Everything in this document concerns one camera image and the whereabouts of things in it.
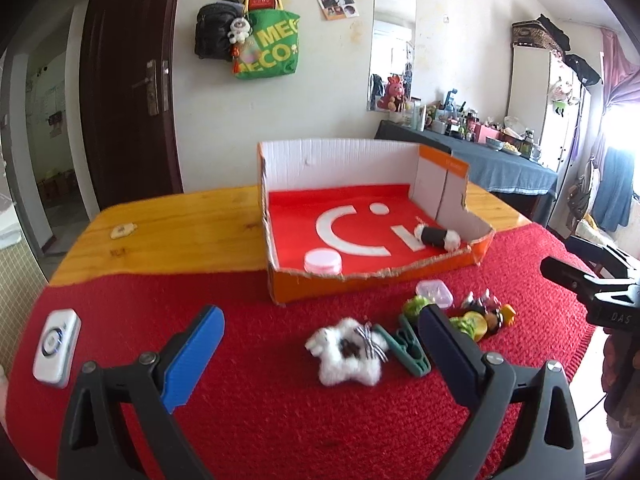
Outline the yellow round lid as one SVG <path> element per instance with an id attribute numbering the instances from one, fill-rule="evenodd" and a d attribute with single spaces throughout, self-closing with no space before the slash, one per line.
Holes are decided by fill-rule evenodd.
<path id="1" fill-rule="evenodd" d="M 466 312 L 463 315 L 465 325 L 469 327 L 470 337 L 479 342 L 488 332 L 488 324 L 484 315 L 475 311 Z"/>

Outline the teal plastic clothes clip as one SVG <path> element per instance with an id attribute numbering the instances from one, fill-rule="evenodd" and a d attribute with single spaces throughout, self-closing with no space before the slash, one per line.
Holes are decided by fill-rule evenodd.
<path id="1" fill-rule="evenodd" d="M 373 329 L 381 335 L 390 353 L 413 377 L 425 377 L 431 373 L 432 367 L 421 341 L 404 314 L 398 315 L 398 323 L 399 327 L 393 333 L 388 332 L 380 324 L 375 324 Z"/>

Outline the dark small doll figurine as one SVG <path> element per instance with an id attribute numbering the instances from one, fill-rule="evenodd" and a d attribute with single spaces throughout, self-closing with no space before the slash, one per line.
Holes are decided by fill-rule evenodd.
<path id="1" fill-rule="evenodd" d="M 463 311 L 473 311 L 485 315 L 488 311 L 495 309 L 494 304 L 490 290 L 486 289 L 480 296 L 475 296 L 470 292 L 460 304 L 460 308 Z"/>

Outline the pink yellow doll figurine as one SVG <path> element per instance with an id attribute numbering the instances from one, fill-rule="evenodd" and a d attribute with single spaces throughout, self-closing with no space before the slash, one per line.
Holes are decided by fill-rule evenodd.
<path id="1" fill-rule="evenodd" d="M 496 297 L 491 297 L 486 307 L 485 315 L 488 332 L 497 333 L 505 327 L 515 323 L 516 312 L 510 304 L 503 304 Z"/>

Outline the green yarn ball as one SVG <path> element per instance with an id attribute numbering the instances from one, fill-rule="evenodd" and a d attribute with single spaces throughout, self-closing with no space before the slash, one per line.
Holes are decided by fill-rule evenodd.
<path id="1" fill-rule="evenodd" d="M 472 340 L 475 340 L 475 323 L 465 316 L 455 316 L 450 318 L 449 322 L 460 333 L 469 336 Z"/>
<path id="2" fill-rule="evenodd" d="M 404 303 L 402 314 L 405 315 L 405 318 L 410 323 L 414 324 L 418 320 L 421 311 L 432 303 L 433 300 L 431 298 L 416 295 Z"/>

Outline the clear small plastic box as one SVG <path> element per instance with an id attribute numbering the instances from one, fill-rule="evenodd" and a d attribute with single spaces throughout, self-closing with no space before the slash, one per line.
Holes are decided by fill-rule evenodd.
<path id="1" fill-rule="evenodd" d="M 416 284 L 416 296 L 437 304 L 441 309 L 448 309 L 454 304 L 454 295 L 441 280 L 424 280 Z"/>

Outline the white fluffy plush toy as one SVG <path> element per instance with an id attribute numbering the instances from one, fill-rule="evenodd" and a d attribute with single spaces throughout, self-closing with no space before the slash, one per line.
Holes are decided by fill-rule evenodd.
<path id="1" fill-rule="evenodd" d="M 306 350 L 319 360 L 322 385 L 359 382 L 373 387 L 381 379 L 382 364 L 388 361 L 388 343 L 370 323 L 342 318 L 334 326 L 316 330 L 306 341 Z"/>

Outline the black white fuzzy roll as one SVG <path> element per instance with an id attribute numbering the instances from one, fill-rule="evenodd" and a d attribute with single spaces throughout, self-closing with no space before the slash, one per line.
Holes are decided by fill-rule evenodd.
<path id="1" fill-rule="evenodd" d="M 424 223 L 416 226 L 413 235 L 423 245 L 440 248 L 446 252 L 455 252 L 462 245 L 461 237 L 456 231 L 436 228 Z"/>

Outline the round white pink compact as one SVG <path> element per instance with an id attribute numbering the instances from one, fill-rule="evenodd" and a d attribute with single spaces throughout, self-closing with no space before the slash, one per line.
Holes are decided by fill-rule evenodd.
<path id="1" fill-rule="evenodd" d="M 335 249 L 316 248 L 304 255 L 304 270 L 307 273 L 338 275 L 342 269 L 342 256 Z"/>

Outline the red knitted table cloth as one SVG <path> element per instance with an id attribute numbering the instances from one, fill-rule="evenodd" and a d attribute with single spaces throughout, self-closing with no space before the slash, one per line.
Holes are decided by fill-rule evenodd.
<path id="1" fill-rule="evenodd" d="M 201 308 L 226 318 L 224 338 L 175 420 L 218 479 L 423 479 L 466 415 L 438 373 L 415 378 L 397 360 L 373 387 L 326 388 L 306 340 L 356 318 L 397 326 L 414 284 L 398 283 L 286 306 L 275 304 L 264 272 L 110 275 L 49 287 L 35 304 L 10 373 L 9 436 L 32 466 L 56 473 L 67 390 L 32 376 L 49 313 L 81 319 L 75 364 L 126 365 L 163 347 Z"/>

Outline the small white sticker on table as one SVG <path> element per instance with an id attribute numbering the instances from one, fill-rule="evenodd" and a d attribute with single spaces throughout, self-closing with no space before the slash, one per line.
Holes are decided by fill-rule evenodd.
<path id="1" fill-rule="evenodd" d="M 137 226 L 132 222 L 120 224 L 111 230 L 110 237 L 112 240 L 119 240 L 120 238 L 131 235 L 136 229 Z"/>

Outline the white wardrobe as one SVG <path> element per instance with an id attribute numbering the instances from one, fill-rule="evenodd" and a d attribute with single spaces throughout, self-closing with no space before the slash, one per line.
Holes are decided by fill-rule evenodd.
<path id="1" fill-rule="evenodd" d="M 557 174 L 576 159 L 588 131 L 591 96 L 538 21 L 511 26 L 512 68 L 504 125 L 521 153 Z"/>

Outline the orange cardboard box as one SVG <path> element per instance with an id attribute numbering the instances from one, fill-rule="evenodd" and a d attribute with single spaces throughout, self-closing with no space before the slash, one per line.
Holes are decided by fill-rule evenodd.
<path id="1" fill-rule="evenodd" d="M 469 166 L 426 145 L 367 139 L 259 143 L 260 208 L 277 304 L 420 280 L 484 259 L 495 230 L 466 206 Z M 455 252 L 425 246 L 420 223 L 456 231 Z M 338 275 L 304 270 L 335 249 Z"/>

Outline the pink plush rabbit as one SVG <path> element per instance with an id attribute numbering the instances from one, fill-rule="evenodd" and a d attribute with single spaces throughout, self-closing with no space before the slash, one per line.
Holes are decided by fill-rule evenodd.
<path id="1" fill-rule="evenodd" d="M 387 78 L 384 96 L 378 100 L 378 108 L 386 112 L 400 113 L 405 103 L 404 81 L 399 75 Z"/>

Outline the black backpack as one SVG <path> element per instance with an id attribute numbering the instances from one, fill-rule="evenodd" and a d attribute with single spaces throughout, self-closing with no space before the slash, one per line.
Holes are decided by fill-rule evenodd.
<path id="1" fill-rule="evenodd" d="M 198 10 L 195 23 L 194 53 L 200 58 L 232 61 L 228 37 L 233 20 L 244 13 L 241 0 L 220 0 L 206 4 Z"/>

